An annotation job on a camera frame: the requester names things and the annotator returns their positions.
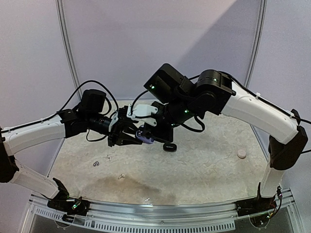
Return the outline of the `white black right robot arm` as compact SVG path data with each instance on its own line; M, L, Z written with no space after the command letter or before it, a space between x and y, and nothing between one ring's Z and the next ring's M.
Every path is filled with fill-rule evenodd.
M298 160L308 142L296 110L285 111L243 87L230 74L208 69L193 83L169 64L163 64L145 83L156 102L155 120L143 134L157 142L173 142L173 130L190 118L204 118L206 112L249 123L269 134L270 163L259 195L251 207L261 212L270 204L283 174Z

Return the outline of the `aluminium right corner post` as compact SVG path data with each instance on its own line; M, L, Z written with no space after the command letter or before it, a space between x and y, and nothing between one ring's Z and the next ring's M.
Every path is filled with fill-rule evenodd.
M261 0L260 5L259 5L259 12L258 12L258 18L257 18L257 23L256 23L256 28L255 28L253 45L251 49L251 57L250 57L250 61L248 64L246 77L244 81L245 87L249 87L251 77L252 77L252 74L255 68L256 59L257 59L257 55L259 52L260 40L262 37L264 21L265 21L266 8L267 8L267 0Z

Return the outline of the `blue-grey oval charging case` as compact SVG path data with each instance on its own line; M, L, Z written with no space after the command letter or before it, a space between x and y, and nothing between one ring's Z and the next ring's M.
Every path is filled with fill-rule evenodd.
M144 126L141 125L139 126L138 130L136 131L136 134L135 134L135 137L136 139L139 139L140 141L142 141L143 143L145 144L153 144L154 143L154 139L151 138L151 137L146 137L143 135L143 129L144 129Z

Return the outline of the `pink round charging case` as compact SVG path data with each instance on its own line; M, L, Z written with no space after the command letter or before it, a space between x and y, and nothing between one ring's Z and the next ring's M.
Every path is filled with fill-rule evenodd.
M237 156L240 158L240 159L245 159L247 154L246 154L246 151L243 150L243 149L240 149L237 151Z

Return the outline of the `aluminium front rail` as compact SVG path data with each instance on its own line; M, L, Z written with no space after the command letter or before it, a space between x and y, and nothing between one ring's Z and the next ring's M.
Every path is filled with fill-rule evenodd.
M236 201L193 205L142 205L92 201L90 203L89 212L86 216L109 215L118 217L137 217L139 219L203 219L211 221L233 219L236 224L236 230L229 231L233 233L303 232L291 190L283 189L282 194L282 200L279 200L277 203L279 211L273 217L268 217L267 212L238 216L235 205ZM29 229L34 218L34 214L32 214L31 211L34 210L35 207L57 211L48 208L46 200L39 195L31 195L28 211L22 227L22 232L24 233L30 233Z

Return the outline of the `aluminium left corner post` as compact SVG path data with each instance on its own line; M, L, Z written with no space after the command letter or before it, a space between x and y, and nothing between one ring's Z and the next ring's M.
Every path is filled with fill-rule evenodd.
M63 46L65 50L65 55L67 59L67 63L69 66L69 71L71 74L71 79L73 82L73 85L75 88L78 88L80 85L80 81L77 75L77 70L75 67L75 62L72 54L70 39L69 39L69 33L67 29L66 24L66 17L65 17L65 9L64 9L64 1L63 0L56 0L56 11L58 15L58 21L59 21L59 27L60 27L60 33L63 41Z

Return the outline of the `black earbud charging case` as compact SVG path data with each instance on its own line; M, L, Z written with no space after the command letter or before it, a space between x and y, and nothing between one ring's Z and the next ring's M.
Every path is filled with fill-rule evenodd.
M177 145L174 143L163 144L163 150L166 152L175 152L177 150Z

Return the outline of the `aluminium corner post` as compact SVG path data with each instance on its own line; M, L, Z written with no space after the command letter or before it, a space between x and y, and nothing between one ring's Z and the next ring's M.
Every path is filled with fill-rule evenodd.
M267 0L261 0L260 5L259 5L259 12L258 12L258 18L257 18L257 23L256 23L256 28L255 28L253 45L251 49L251 57L250 57L250 61L248 64L246 77L244 81L245 87L249 87L251 77L252 77L252 74L255 68L256 59L257 59L257 55L259 52L260 40L262 37L264 21L265 21L266 8L267 8Z
M71 74L71 79L73 82L73 85L75 88L78 88L80 85L80 81L77 75L77 70L75 67L75 62L72 54L70 39L69 39L69 33L67 29L66 24L66 17L65 17L65 9L64 9L64 1L63 0L56 0L56 11L58 15L58 21L59 21L59 27L60 27L60 33L63 41L63 46L65 50L65 55L67 59L67 63L69 66L69 71Z

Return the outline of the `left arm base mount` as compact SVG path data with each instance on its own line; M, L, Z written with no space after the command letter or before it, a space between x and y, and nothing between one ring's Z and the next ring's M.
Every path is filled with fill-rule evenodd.
M66 212L67 215L86 216L89 208L90 201L79 198L68 198L64 200L49 200L47 206L51 209Z

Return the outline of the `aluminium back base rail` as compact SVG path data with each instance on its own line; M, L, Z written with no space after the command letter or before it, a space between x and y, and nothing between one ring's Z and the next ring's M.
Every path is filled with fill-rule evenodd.
M116 99L117 102L119 101L129 101L129 102L133 102L135 99L129 99L129 98L121 98L121 99ZM141 101L145 101L145 100L155 100L155 98L143 98L143 97L140 97L138 98L138 100L141 100Z

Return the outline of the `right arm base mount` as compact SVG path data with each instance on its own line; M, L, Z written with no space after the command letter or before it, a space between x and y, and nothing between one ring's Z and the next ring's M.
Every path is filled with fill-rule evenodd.
M235 202L237 214L238 216L247 216L270 210L273 210L275 213L279 210L275 197L276 196L263 198L260 193L258 193L254 198L238 200Z

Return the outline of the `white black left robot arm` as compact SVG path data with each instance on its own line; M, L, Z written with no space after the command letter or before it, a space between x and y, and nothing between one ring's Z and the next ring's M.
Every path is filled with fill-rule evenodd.
M110 119L103 110L106 93L96 89L83 92L81 102L73 109L62 110L46 121L31 122L27 126L7 128L0 134L0 181L15 183L53 200L62 211L72 207L72 200L64 185L57 179L27 168L14 155L29 147L62 138L70 138L87 130L107 136L108 145L141 145L135 138L137 128L125 116Z

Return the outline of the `perforated white front panel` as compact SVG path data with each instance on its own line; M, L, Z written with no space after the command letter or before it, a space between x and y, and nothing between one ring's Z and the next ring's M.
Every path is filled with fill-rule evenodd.
M139 219L109 215L67 216L35 207L31 233L224 233L236 230L233 219Z

